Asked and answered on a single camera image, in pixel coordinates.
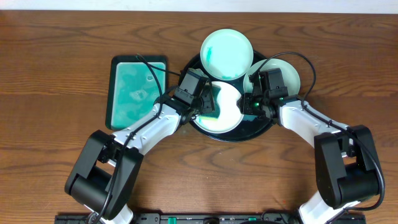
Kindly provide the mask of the green yellow sponge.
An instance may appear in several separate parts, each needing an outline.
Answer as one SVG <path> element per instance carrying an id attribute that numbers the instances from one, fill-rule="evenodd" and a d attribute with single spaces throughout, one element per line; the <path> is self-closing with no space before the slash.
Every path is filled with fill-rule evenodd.
<path id="1" fill-rule="evenodd" d="M 216 121 L 220 117 L 220 106 L 217 98 L 221 91 L 218 86 L 206 87 L 201 99 L 203 102 L 200 115 L 196 118 L 197 122 L 201 121 Z"/>

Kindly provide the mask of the white plate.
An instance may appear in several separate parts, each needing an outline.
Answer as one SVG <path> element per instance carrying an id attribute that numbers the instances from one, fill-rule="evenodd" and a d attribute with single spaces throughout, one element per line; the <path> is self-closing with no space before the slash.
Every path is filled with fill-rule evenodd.
<path id="1" fill-rule="evenodd" d="M 212 86 L 218 86 L 221 91 L 218 95 L 217 101 L 220 106 L 220 117 L 216 121 L 201 121 L 193 122 L 203 131 L 212 134 L 221 134 L 233 130 L 243 119 L 237 101 L 241 94 L 234 86 L 226 82 L 212 82 Z"/>

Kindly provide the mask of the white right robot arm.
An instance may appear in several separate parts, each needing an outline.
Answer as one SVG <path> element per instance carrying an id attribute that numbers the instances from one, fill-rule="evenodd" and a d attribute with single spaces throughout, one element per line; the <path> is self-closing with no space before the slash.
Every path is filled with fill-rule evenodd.
<path id="1" fill-rule="evenodd" d="M 258 115 L 298 134 L 315 153 L 317 192 L 293 223 L 332 223 L 349 210 L 369 211 L 384 200 L 386 183 L 370 130 L 336 122 L 299 96 L 246 93 L 242 114 Z"/>

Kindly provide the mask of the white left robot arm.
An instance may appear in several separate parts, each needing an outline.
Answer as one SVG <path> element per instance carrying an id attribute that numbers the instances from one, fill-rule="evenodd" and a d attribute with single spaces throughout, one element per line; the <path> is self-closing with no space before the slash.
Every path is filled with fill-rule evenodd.
<path id="1" fill-rule="evenodd" d="M 194 116 L 215 108 L 212 85 L 190 94 L 177 88 L 159 97 L 152 110 L 128 128 L 95 131 L 65 183 L 65 192 L 97 214 L 95 222 L 129 223 L 127 207 L 144 155 Z"/>

